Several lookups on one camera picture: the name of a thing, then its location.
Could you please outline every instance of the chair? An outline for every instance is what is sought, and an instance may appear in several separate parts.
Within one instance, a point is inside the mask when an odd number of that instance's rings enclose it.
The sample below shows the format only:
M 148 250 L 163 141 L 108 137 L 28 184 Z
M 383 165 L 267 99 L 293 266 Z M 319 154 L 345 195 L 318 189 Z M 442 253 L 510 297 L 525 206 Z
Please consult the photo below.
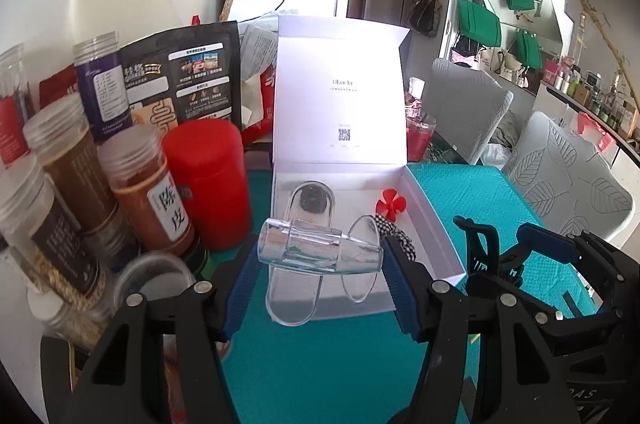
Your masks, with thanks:
M 559 234 L 589 230 L 609 241 L 636 212 L 598 149 L 542 112 L 531 114 L 502 171 Z
M 438 133 L 475 164 L 509 109 L 513 93 L 486 72 L 436 59 L 422 97 L 424 110 L 438 122 Z

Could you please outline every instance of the silver bolt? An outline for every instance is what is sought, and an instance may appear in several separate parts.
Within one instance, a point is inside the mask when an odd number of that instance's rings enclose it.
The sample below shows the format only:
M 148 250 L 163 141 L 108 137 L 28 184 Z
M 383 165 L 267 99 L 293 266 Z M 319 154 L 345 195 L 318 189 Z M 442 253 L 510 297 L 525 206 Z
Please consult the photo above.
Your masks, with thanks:
M 199 281 L 196 283 L 196 285 L 193 286 L 193 289 L 198 293 L 198 294 L 206 294 L 207 292 L 209 292 L 211 290 L 211 283 L 209 283 L 208 281 Z
M 449 292 L 449 284 L 446 281 L 437 280 L 431 284 L 431 288 L 438 294 L 444 294 Z
M 127 305 L 130 307 L 137 307 L 142 303 L 142 299 L 142 294 L 138 294 L 137 292 L 135 294 L 130 294 L 127 297 Z
M 500 302 L 506 307 L 514 307 L 518 300 L 513 294 L 505 293 L 500 296 Z

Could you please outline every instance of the box flap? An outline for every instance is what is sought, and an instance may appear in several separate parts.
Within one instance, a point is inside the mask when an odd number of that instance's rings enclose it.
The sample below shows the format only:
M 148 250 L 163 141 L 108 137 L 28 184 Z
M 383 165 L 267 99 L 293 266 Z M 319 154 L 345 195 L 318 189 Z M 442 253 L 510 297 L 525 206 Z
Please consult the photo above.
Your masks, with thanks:
M 398 47 L 408 30 L 281 15 L 274 162 L 406 163 Z

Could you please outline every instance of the open gift box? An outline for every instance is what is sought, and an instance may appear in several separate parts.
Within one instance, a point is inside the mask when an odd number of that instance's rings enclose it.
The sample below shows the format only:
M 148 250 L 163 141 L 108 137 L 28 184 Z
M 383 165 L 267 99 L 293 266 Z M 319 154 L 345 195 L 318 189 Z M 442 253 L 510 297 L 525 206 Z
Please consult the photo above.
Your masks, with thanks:
M 456 285 L 465 269 L 438 215 L 406 166 L 404 91 L 398 48 L 408 30 L 356 19 L 281 15 L 274 98 L 271 216 L 283 218 L 292 191 L 323 182 L 335 195 L 332 226 L 347 232 L 374 214 L 382 191 L 406 198 L 396 226 L 434 279 Z M 299 300 L 296 289 L 270 288 L 274 320 Z M 354 303 L 340 276 L 323 278 L 312 319 L 394 310 L 382 272 Z

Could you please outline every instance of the red flower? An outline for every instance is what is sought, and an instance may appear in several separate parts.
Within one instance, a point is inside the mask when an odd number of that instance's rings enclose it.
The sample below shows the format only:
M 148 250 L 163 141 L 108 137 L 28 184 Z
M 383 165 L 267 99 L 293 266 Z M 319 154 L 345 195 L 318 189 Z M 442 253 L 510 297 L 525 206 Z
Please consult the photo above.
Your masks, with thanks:
M 388 221 L 396 221 L 396 213 L 402 213 L 406 209 L 406 198 L 396 197 L 398 192 L 395 189 L 385 189 L 382 191 L 382 198 L 376 203 L 376 214 L 383 215 Z

